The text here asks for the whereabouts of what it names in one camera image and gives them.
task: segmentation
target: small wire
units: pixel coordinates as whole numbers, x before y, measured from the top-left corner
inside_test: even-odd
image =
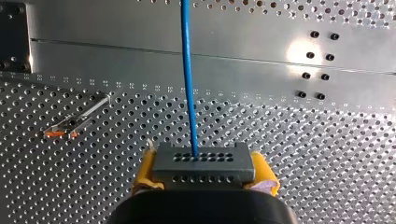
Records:
[[[191,76],[191,53],[190,53],[190,1],[181,0],[181,39],[183,45],[183,69],[184,84],[186,86],[187,108],[190,119],[191,152],[192,156],[198,156],[198,139],[195,122],[194,94]]]

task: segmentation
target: hole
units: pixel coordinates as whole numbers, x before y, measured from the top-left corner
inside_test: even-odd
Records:
[[[209,177],[209,183],[213,183],[216,181],[216,178],[214,176]]]
[[[232,182],[233,182],[233,176],[231,176],[231,175],[228,176],[228,177],[227,177],[227,182],[228,182],[228,183],[232,183]]]
[[[197,180],[198,180],[198,178],[196,176],[190,177],[190,182],[191,183],[195,183],[195,182],[197,182]]]
[[[327,60],[327,61],[334,61],[334,58],[335,58],[335,57],[334,57],[334,55],[332,55],[332,54],[327,54],[327,55],[326,55],[326,60]]]
[[[318,38],[319,37],[319,32],[318,31],[311,32],[311,37]]]
[[[306,57],[309,59],[313,59],[315,57],[315,54],[313,52],[307,52]]]
[[[200,176],[199,177],[199,182],[201,182],[201,183],[206,182],[206,176]]]
[[[218,178],[218,181],[219,181],[219,183],[222,183],[222,182],[224,182],[225,181],[225,177],[224,176],[219,176],[219,178]]]

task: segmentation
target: silver metal surface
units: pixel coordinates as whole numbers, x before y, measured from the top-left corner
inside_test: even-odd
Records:
[[[180,52],[179,1],[154,2],[31,0],[30,36]],[[243,0],[232,2],[191,1],[192,53],[396,71],[394,1],[274,0],[261,1],[261,7],[259,1],[245,1],[246,5]],[[319,31],[319,38],[310,37],[312,31]],[[332,33],[339,34],[340,39],[331,40]],[[314,59],[306,58],[309,51],[316,54]],[[335,56],[334,61],[325,60],[328,53]]]
[[[2,222],[105,223],[147,138],[189,144],[177,2],[27,1],[35,74],[0,74]],[[261,150],[302,223],[396,222],[395,2],[230,2],[191,2],[200,146]],[[114,100],[81,138],[36,136],[97,91]]]
[[[190,147],[160,143],[152,178],[166,189],[241,189],[254,181],[255,170],[246,143],[229,147],[200,147],[191,156]]]

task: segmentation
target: aluminum panel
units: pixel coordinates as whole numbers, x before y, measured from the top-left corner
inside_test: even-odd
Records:
[[[29,3],[32,38],[181,51],[178,1]],[[394,8],[393,1],[378,0],[191,1],[191,52],[393,73]],[[339,40],[331,40],[332,33]],[[310,51],[314,59],[306,58]],[[329,53],[332,62],[325,59]]]

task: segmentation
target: screw hole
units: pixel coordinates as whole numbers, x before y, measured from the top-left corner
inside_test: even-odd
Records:
[[[315,57],[315,54],[313,52],[307,52],[306,57],[309,59],[313,59]]]
[[[311,32],[311,37],[312,38],[318,38],[319,37],[319,32],[318,31]]]

